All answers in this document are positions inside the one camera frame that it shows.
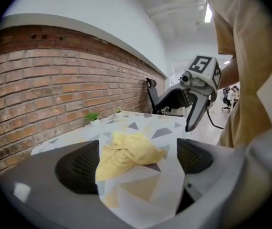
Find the yellow cloth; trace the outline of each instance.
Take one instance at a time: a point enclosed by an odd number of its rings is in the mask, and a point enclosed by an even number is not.
[[[237,57],[240,99],[233,108],[219,144],[249,143],[271,128],[257,91],[272,73],[272,17],[259,0],[209,0],[218,52]]]
[[[135,165],[157,163],[165,151],[159,150],[142,133],[123,134],[114,132],[113,143],[102,147],[96,181],[114,178]]]

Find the crumpled yellow fabric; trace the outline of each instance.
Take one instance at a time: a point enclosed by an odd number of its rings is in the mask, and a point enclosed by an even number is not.
[[[143,133],[114,132],[113,143],[102,147],[95,179],[96,181],[111,179],[135,165],[157,163],[164,154],[165,151],[156,149]]]

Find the potted plant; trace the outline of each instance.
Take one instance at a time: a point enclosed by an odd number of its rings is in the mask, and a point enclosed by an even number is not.
[[[116,117],[122,117],[122,110],[120,107],[114,109],[114,113],[116,114]]]
[[[85,120],[88,120],[90,125],[96,126],[99,124],[98,115],[99,113],[89,113],[87,116],[85,116]]]

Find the brick wall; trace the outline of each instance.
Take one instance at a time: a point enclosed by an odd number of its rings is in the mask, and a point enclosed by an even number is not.
[[[89,112],[151,111],[146,77],[162,94],[161,74],[98,38],[43,26],[0,31],[0,173]]]

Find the white plant pot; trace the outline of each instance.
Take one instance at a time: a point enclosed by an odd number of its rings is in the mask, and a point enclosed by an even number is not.
[[[97,126],[97,125],[99,125],[99,123],[100,123],[100,120],[97,119],[97,120],[91,121],[91,122],[90,122],[90,125],[92,125],[92,126]]]

